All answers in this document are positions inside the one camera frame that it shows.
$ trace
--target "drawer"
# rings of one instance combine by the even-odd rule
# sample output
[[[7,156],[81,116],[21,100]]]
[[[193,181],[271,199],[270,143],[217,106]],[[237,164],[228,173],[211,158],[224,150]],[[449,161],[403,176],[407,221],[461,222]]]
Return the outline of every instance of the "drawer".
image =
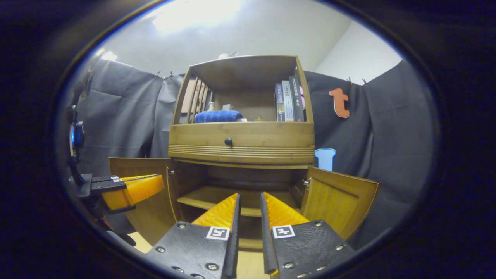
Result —
[[[225,143],[230,138],[232,146]],[[169,156],[226,163],[312,164],[312,123],[243,122],[172,125]]]

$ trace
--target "ceiling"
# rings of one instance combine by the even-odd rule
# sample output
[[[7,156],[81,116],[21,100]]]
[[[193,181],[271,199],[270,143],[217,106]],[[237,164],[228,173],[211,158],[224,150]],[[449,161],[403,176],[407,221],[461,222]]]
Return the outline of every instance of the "ceiling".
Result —
[[[194,0],[178,3],[188,1],[186,13],[167,13],[172,11],[170,4],[161,8],[169,19],[165,30],[159,31],[152,22],[160,16],[158,10],[123,27],[103,47],[117,56],[116,61],[161,71],[160,76],[184,73],[189,65],[235,51],[298,55],[305,70],[316,70],[351,23],[347,16],[312,0],[239,0],[237,11],[227,15],[216,13],[216,6],[194,6]]]

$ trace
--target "wooden floor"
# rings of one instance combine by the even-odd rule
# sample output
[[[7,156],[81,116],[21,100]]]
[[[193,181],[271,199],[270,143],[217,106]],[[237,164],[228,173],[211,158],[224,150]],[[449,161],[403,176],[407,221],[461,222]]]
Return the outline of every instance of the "wooden floor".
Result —
[[[136,241],[135,248],[138,251],[148,253],[152,249],[152,246],[138,232],[131,233],[129,236]],[[269,275],[263,273],[263,253],[240,250],[237,274],[237,279],[268,279]]]

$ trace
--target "door hinge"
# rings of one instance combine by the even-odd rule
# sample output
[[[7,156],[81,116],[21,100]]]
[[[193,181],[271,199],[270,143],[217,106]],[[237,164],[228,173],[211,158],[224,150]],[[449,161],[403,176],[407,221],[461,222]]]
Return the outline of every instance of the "door hinge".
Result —
[[[310,191],[310,180],[311,177],[308,178],[307,180],[303,180],[303,186],[306,186],[307,191]]]

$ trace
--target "screw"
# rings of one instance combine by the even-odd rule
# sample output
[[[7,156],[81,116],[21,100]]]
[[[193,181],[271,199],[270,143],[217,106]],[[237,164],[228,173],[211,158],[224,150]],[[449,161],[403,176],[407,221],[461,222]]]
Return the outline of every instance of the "screw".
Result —
[[[295,267],[295,264],[294,263],[286,263],[283,266],[285,269],[292,269],[293,267]]]
[[[176,271],[181,272],[181,273],[184,273],[184,272],[185,272],[183,269],[178,268],[178,267],[172,267],[172,268],[173,268],[174,270],[176,270]]]
[[[210,264],[207,264],[207,268],[210,270],[217,270],[217,269],[219,269],[219,266],[216,264],[210,263]]]

